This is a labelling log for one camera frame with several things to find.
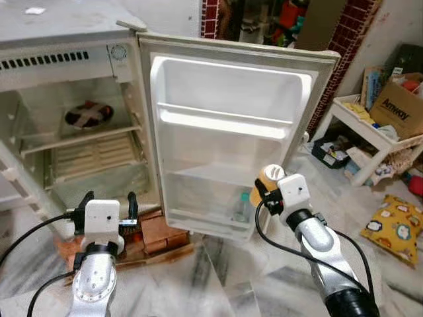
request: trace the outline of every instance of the marble floor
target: marble floor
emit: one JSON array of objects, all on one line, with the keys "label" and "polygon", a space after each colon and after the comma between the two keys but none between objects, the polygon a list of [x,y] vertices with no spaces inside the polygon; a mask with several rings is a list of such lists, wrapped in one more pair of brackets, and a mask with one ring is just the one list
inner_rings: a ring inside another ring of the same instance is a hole
[{"label": "marble floor", "polygon": [[[419,304],[423,302],[423,253],[419,252],[420,265],[413,270],[358,235],[385,194],[421,204],[416,196],[400,181],[377,189],[353,188],[341,170],[329,170],[305,151],[287,171],[305,175],[314,211],[364,249],[381,315],[423,316]],[[0,213],[0,253],[37,222],[26,208]],[[297,248],[293,234],[277,219],[272,219],[267,234]],[[35,290],[66,271],[54,239],[48,229],[39,230],[9,256],[0,271],[2,317],[26,316]],[[120,271],[112,316],[328,316],[306,261],[267,245],[257,235],[247,243],[212,236],[193,236],[193,240],[194,253],[179,261]],[[355,249],[342,241],[342,251],[366,286]],[[70,286],[58,282],[42,293],[34,316],[65,316],[70,300]]]}]

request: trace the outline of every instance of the white wall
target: white wall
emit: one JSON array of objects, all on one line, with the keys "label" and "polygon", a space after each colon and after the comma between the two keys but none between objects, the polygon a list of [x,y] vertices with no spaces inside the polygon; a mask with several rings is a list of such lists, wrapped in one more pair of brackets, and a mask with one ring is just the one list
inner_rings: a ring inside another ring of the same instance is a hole
[{"label": "white wall", "polygon": [[337,95],[360,93],[364,69],[383,65],[402,43],[423,46],[423,0],[383,0]]},{"label": "white wall", "polygon": [[119,0],[119,2],[154,32],[200,36],[202,0]]}]

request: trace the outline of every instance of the refrigerator door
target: refrigerator door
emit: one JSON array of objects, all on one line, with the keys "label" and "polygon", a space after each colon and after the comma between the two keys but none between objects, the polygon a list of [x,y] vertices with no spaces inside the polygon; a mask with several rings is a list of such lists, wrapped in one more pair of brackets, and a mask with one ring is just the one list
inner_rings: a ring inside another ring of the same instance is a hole
[{"label": "refrigerator door", "polygon": [[248,240],[254,180],[295,152],[339,55],[138,36],[168,224]]}]

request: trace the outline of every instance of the yellow cushion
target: yellow cushion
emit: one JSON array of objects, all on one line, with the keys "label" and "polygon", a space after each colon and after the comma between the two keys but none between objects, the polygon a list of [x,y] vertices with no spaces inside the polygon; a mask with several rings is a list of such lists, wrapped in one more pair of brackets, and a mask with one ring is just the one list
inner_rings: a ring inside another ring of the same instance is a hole
[{"label": "yellow cushion", "polygon": [[423,211],[393,195],[385,200],[361,235],[400,260],[417,264],[417,236],[423,229]]}]

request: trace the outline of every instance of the refrigerator top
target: refrigerator top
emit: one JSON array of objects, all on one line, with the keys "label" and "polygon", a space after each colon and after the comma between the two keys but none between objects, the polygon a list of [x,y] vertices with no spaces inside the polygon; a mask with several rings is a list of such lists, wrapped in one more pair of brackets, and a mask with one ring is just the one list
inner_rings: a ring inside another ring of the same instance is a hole
[{"label": "refrigerator top", "polygon": [[[29,8],[43,8],[28,14]],[[62,36],[127,35],[128,29],[116,24],[123,20],[137,29],[146,25],[116,0],[0,0],[0,44],[22,40],[50,41]]]}]

